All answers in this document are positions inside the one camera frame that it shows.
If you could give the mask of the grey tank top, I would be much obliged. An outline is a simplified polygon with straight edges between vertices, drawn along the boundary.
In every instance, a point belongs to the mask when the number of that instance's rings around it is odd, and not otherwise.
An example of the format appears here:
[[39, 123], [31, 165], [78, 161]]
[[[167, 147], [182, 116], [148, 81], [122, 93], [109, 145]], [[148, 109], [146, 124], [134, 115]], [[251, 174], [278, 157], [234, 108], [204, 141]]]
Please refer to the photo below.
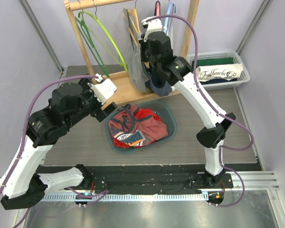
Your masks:
[[143, 64], [139, 63], [139, 61], [135, 57], [135, 54], [132, 51], [131, 44], [130, 44], [130, 38], [129, 38], [129, 34], [128, 34], [128, 31], [126, 28], [126, 24], [125, 24], [125, 29], [127, 32], [125, 61], [126, 61], [126, 64], [128, 66], [128, 73], [129, 73], [130, 81], [138, 91], [140, 91], [142, 93], [146, 93], [147, 88], [145, 86], [145, 82], [149, 78], [144, 73]]

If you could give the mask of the dark green hanger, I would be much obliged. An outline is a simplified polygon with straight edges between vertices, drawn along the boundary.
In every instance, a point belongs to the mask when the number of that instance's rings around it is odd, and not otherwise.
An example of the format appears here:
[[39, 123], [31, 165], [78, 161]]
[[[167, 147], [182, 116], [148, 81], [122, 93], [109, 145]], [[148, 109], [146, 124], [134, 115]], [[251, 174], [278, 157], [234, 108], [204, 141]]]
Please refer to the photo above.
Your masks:
[[107, 76], [108, 78], [109, 76], [109, 71], [106, 67], [106, 64], [104, 63], [104, 61], [102, 60], [94, 42], [92, 39], [92, 36], [94, 36], [96, 38], [96, 40], [103, 45], [103, 43], [98, 39], [98, 37], [92, 32], [92, 30], [88, 27], [88, 25], [86, 24], [86, 21], [84, 19], [84, 14], [88, 15], [89, 17], [91, 17], [102, 29], [103, 24], [98, 20], [98, 18], [96, 17], [96, 15], [91, 14], [88, 11], [84, 11], [81, 10], [78, 12], [78, 16], [75, 17], [76, 22], [77, 22], [77, 26], [79, 28], [80, 34], [83, 36], [85, 43], [87, 44], [90, 52], [92, 53], [95, 61], [97, 62], [98, 66], [101, 68], [102, 72], [104, 73], [105, 76]]

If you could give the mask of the yellow wooden hanger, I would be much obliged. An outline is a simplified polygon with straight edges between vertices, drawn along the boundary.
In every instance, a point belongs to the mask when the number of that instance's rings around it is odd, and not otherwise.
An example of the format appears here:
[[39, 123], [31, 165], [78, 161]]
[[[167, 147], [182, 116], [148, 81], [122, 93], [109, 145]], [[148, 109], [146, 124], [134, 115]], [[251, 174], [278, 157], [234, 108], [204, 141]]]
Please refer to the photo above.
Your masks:
[[123, 9], [123, 16], [129, 34], [132, 51], [135, 54], [135, 57], [139, 61], [139, 63], [142, 63], [148, 68], [149, 64], [143, 63], [141, 60], [141, 45], [139, 39], [141, 38], [142, 32], [139, 25], [139, 16], [136, 9], [136, 3], [137, 1], [135, 1], [134, 7], [131, 9], [125, 7]]

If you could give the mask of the lime green hanger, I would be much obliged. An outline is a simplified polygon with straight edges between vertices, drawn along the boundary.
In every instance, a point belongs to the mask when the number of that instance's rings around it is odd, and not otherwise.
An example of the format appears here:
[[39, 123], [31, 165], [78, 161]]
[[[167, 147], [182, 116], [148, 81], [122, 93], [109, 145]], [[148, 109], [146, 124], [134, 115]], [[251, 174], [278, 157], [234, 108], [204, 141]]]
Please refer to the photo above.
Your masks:
[[126, 64], [126, 61], [119, 49], [119, 47], [117, 46], [115, 40], [113, 39], [113, 37], [111, 36], [111, 34], [108, 32], [108, 30], [106, 29], [106, 27], [103, 25], [104, 28], [101, 28], [100, 29], [104, 32], [105, 36], [108, 38], [110, 44], [113, 46], [114, 50], [116, 51], [116, 54], [118, 56], [118, 58], [116, 58], [113, 53], [106, 47], [106, 45], [101, 41], [100, 38], [98, 38], [102, 43], [103, 45], [101, 45], [94, 36], [92, 36], [92, 39], [94, 38], [103, 48], [104, 50], [116, 61], [116, 63], [121, 66], [124, 71], [128, 71], [128, 66]]

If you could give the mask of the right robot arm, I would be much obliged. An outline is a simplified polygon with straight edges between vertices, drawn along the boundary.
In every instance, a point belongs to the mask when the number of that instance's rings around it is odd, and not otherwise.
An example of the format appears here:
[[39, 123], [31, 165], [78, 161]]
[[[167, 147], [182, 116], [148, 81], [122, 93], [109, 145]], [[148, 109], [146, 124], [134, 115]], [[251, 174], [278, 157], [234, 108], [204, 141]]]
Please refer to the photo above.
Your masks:
[[142, 62], [149, 62], [157, 73], [151, 82], [158, 86], [173, 86], [202, 119], [204, 128], [197, 133], [196, 138], [204, 147], [206, 155], [205, 182], [209, 187], [217, 187], [225, 174], [219, 149], [235, 115], [226, 113], [215, 103], [194, 76], [192, 66], [185, 58], [173, 54], [171, 40], [164, 32], [145, 33], [139, 42]]

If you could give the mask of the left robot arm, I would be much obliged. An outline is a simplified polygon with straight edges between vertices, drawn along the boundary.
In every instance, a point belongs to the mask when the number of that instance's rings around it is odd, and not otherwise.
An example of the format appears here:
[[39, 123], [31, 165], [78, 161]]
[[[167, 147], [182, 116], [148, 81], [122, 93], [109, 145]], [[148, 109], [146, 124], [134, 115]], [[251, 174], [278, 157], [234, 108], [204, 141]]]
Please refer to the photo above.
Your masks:
[[116, 85], [110, 79], [95, 85], [91, 79], [74, 76], [59, 81], [45, 108], [28, 111], [17, 154], [0, 178], [4, 209], [29, 209], [51, 192], [91, 186], [93, 176], [82, 164], [52, 174], [37, 173], [41, 160], [73, 126], [87, 116], [101, 122], [116, 109], [115, 103], [107, 104]]

